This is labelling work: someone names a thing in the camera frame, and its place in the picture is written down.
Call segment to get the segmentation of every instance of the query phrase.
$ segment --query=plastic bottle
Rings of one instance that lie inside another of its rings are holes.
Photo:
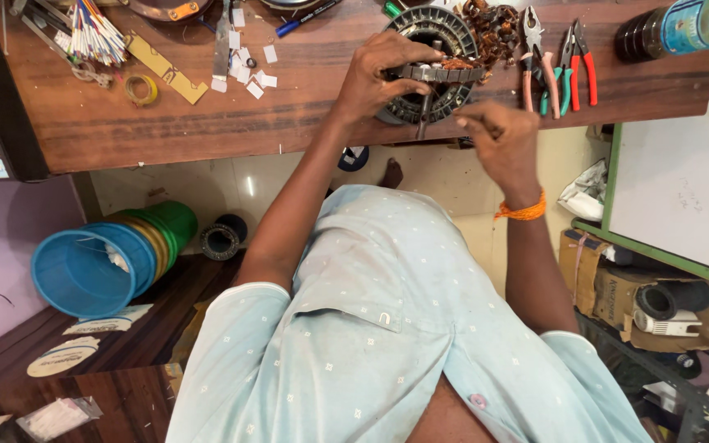
[[[669,54],[709,49],[709,0],[678,0],[626,21],[615,36],[625,62],[646,62]]]

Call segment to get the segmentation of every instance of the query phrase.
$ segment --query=man's left hand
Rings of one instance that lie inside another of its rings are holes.
[[[384,69],[412,62],[437,62],[444,55],[392,30],[371,35],[354,54],[338,100],[332,107],[336,119],[348,125],[376,115],[394,97],[411,92],[423,96],[431,93],[430,86],[417,80],[386,81]]]

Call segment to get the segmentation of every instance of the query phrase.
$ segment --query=bundle of colored wires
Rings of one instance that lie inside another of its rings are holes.
[[[76,57],[97,60],[107,66],[124,62],[128,54],[121,32],[100,14],[100,9],[92,0],[76,0],[73,7],[70,52]]]

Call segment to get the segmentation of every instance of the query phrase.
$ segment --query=adhesive tape roll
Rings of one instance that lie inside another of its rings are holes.
[[[143,81],[146,84],[146,87],[148,88],[145,97],[138,97],[133,92],[133,86],[135,86],[140,81]],[[124,81],[124,91],[128,94],[128,97],[130,97],[130,99],[133,100],[133,103],[135,103],[136,105],[148,105],[154,102],[155,98],[158,97],[158,86],[155,84],[154,80],[152,80],[146,75],[141,74],[129,76],[128,79]]]

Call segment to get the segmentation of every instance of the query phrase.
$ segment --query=pliers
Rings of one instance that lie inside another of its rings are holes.
[[[545,86],[548,87],[551,96],[551,116],[559,118],[559,96],[557,92],[557,81],[554,77],[554,71],[551,69],[551,52],[545,52],[543,46],[540,45],[540,21],[535,14],[535,8],[529,6],[524,9],[524,17],[522,19],[524,27],[524,39],[527,44],[527,53],[521,56],[521,66],[524,68],[523,74],[523,90],[524,90],[524,107],[527,111],[533,112],[533,96],[531,79],[534,76],[540,80],[540,75],[535,74],[533,67],[533,57],[538,57],[540,60],[540,68],[543,72]]]
[[[563,40],[563,52],[559,55],[559,66],[554,68],[554,77],[559,80],[559,77],[563,76],[563,100],[559,106],[559,114],[565,115],[568,111],[568,104],[570,103],[570,76],[574,70],[570,67],[570,57],[574,52],[574,27],[571,26],[565,33],[565,40]],[[540,115],[546,115],[548,109],[549,101],[549,90],[548,88],[544,91],[544,94],[540,96]]]
[[[590,84],[590,106],[596,106],[598,104],[598,83],[596,81],[596,66],[592,61],[592,54],[587,48],[587,42],[585,41],[585,35],[581,32],[581,22],[576,19],[574,23],[574,54],[570,59],[570,67],[574,70],[573,74],[570,76],[570,92],[573,95],[572,99],[574,102],[574,110],[579,110],[579,57],[585,59],[585,65],[587,66],[587,80]]]

